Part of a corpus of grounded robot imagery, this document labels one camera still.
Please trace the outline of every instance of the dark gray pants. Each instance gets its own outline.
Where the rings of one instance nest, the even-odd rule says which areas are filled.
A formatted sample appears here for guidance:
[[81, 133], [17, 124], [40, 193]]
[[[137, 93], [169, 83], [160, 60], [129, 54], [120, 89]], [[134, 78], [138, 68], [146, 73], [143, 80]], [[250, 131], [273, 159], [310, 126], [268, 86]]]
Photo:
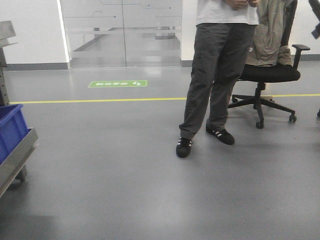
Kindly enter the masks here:
[[202, 23], [194, 41], [191, 83], [187, 93], [181, 136], [192, 139], [204, 121], [210, 97], [210, 128], [225, 128], [228, 105], [244, 69], [255, 25]]

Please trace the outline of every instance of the jacket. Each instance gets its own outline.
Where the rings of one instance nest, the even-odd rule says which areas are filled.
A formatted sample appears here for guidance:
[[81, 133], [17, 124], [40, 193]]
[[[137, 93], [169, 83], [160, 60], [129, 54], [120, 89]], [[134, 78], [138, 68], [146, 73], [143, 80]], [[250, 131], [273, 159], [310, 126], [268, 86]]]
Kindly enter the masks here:
[[286, 7], [293, 0], [261, 0], [257, 6], [259, 25], [246, 64], [271, 67], [293, 65], [289, 46], [281, 46], [286, 25]]

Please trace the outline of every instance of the yellow floor line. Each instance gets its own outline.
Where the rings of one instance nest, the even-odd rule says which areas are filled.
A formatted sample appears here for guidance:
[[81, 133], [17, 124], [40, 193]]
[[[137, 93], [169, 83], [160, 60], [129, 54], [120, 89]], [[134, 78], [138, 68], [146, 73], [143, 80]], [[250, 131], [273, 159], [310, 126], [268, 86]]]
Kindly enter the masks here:
[[[320, 93], [315, 94], [284, 94], [268, 95], [273, 98], [281, 97], [320, 97]], [[137, 102], [137, 101], [175, 101], [186, 100], [186, 97], [164, 97], [164, 98], [124, 98], [124, 99], [96, 99], [96, 100], [55, 100], [55, 101], [11, 101], [10, 104], [68, 104], [68, 103], [110, 103], [110, 102]]]

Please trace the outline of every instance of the black sneaker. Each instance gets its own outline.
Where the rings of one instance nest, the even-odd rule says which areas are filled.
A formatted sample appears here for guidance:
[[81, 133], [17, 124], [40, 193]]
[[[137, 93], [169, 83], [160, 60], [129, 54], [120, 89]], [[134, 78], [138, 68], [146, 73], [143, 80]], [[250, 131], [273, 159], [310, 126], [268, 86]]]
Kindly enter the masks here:
[[215, 131], [210, 129], [210, 127], [208, 126], [208, 124], [205, 126], [205, 130], [214, 135], [217, 139], [219, 139], [220, 142], [224, 143], [224, 144], [228, 144], [228, 145], [233, 145], [235, 144], [235, 138], [227, 132], [226, 129], [223, 129], [221, 131]]
[[192, 141], [184, 137], [180, 137], [178, 144], [176, 145], [175, 152], [179, 158], [186, 158], [191, 151]]

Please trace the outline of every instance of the chair seat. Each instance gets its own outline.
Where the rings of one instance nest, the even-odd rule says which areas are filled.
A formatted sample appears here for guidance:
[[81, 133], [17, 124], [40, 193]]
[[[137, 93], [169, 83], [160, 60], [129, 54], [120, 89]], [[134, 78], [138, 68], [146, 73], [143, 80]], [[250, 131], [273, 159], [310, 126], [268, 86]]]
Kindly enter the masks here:
[[283, 83], [297, 81], [300, 72], [290, 65], [275, 65], [270, 67], [245, 65], [240, 80], [257, 83]]

